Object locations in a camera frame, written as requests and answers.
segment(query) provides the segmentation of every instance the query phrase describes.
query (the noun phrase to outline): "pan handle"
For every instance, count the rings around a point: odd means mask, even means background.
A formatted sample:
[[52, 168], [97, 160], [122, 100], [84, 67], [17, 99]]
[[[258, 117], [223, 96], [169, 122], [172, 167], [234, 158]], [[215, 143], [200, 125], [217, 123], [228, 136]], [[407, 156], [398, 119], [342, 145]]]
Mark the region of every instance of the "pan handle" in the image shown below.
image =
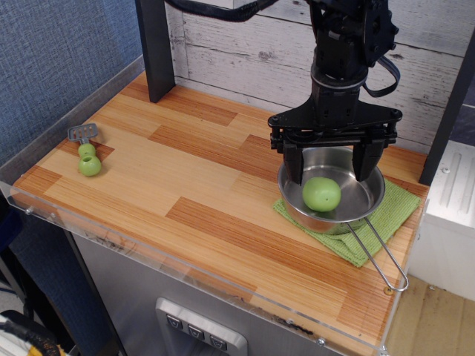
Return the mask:
[[405, 281], [405, 285], [403, 288], [396, 288], [395, 286], [393, 286], [389, 280], [387, 280], [386, 276], [384, 275], [383, 271], [379, 268], [378, 264], [376, 263], [376, 261], [374, 260], [373, 256], [371, 256], [371, 253], [367, 250], [366, 246], [363, 244], [363, 242], [360, 240], [360, 238], [358, 237], [357, 233], [355, 232], [355, 230], [351, 227], [351, 225], [347, 222], [347, 225], [348, 225], [348, 228], [350, 228], [350, 231], [351, 233], [353, 234], [353, 236], [356, 238], [356, 241], [358, 241], [358, 243], [360, 244], [361, 248], [363, 248], [363, 251], [364, 253], [368, 256], [368, 258], [370, 259], [370, 261], [373, 263], [373, 265], [376, 267], [376, 270], [379, 272], [379, 274], [381, 275], [381, 277], [383, 278], [383, 280], [386, 282], [387, 286], [389, 288], [391, 288], [392, 290], [394, 291], [405, 291], [408, 287], [409, 287], [409, 280], [406, 276], [406, 274], [404, 273], [404, 271], [402, 271], [402, 268], [401, 266], [398, 264], [398, 261], [396, 261], [396, 258], [394, 258], [393, 254], [391, 254], [391, 251], [389, 251], [389, 248], [386, 246], [386, 244], [384, 243], [384, 241], [382, 240], [382, 238], [379, 236], [378, 232], [374, 229], [373, 225], [371, 225], [371, 222], [368, 220], [367, 217], [364, 218], [364, 220], [366, 221], [366, 224], [369, 225], [369, 227], [371, 228], [371, 230], [373, 231], [373, 233], [376, 235], [376, 237], [378, 238], [379, 242], [381, 243], [381, 245], [383, 246], [384, 250], [386, 250], [387, 254], [389, 255], [389, 257], [391, 258], [391, 260], [394, 262], [394, 265], [397, 267], [397, 269], [399, 270], [399, 272], [401, 272], [401, 275], [403, 276], [404, 278], [404, 281]]

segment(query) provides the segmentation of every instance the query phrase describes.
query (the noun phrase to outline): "wooden countertop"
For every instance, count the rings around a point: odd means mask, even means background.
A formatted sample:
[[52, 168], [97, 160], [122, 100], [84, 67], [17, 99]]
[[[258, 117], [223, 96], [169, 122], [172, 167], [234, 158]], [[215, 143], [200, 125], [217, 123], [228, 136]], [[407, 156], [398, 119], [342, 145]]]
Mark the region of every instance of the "wooden countertop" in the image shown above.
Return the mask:
[[[273, 211], [282, 156], [270, 149], [272, 114], [180, 87], [150, 103], [143, 74], [89, 120], [99, 129], [99, 175], [79, 173], [78, 144], [65, 139], [16, 182], [26, 194], [15, 199], [368, 355], [364, 343], [381, 345], [395, 295], [371, 263], [354, 267]], [[379, 167], [425, 201], [424, 162], [391, 147]], [[421, 214], [422, 205], [388, 243], [402, 266]], [[387, 255], [376, 261], [396, 283]]]

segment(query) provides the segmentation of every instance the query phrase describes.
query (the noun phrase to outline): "white wooden wall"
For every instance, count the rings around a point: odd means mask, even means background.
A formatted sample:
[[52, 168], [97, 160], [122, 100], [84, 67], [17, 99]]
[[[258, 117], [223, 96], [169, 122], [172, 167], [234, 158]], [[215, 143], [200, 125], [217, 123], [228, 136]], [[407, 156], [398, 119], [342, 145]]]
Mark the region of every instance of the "white wooden wall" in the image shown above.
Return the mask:
[[[380, 99], [361, 100], [404, 114], [397, 145], [428, 153], [475, 26], [474, 0], [390, 0], [400, 31], [387, 55], [402, 79]], [[315, 38], [309, 5], [280, 0], [244, 23], [181, 13], [167, 6], [177, 84], [278, 113], [305, 102]], [[379, 65], [370, 88], [393, 79]]]

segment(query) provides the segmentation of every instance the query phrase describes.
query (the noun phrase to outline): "green towel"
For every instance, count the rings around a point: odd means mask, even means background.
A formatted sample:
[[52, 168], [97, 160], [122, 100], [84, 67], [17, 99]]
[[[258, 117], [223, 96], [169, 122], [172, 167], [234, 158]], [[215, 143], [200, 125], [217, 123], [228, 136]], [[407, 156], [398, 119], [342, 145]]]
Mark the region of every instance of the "green towel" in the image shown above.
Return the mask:
[[[421, 200], [396, 184], [386, 179], [384, 181], [386, 183], [384, 198], [380, 206], [371, 214], [370, 221], [383, 241], [387, 242], [399, 226], [417, 209]], [[282, 199], [275, 202], [274, 209], [291, 223], [301, 228], [311, 237], [316, 238], [338, 256], [343, 257], [356, 267], [361, 267], [368, 260], [368, 256], [364, 253], [351, 232], [340, 235], [328, 235], [310, 231], [290, 217]], [[374, 236], [368, 224], [365, 223], [356, 233], [371, 255], [379, 251], [381, 243]]]

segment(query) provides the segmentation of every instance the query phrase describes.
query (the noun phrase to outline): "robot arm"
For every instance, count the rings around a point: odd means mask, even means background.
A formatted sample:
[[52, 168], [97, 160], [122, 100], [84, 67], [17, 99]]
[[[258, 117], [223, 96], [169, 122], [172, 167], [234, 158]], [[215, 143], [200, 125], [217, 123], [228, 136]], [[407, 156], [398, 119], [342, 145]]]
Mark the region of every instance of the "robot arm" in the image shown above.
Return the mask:
[[[235, 10], [187, 0], [166, 1], [198, 15], [246, 21], [277, 0], [257, 0]], [[352, 145], [356, 179], [362, 181], [376, 167], [383, 150], [396, 142], [396, 123], [402, 118], [397, 109], [358, 100], [361, 87], [374, 97], [396, 89], [399, 71], [384, 55], [395, 48], [398, 28], [391, 22], [387, 0], [307, 3], [317, 43], [311, 68], [312, 93], [301, 106], [269, 118], [271, 148], [284, 155], [288, 177], [301, 184], [304, 148]], [[396, 82], [383, 90], [370, 90], [367, 74], [377, 62]]]

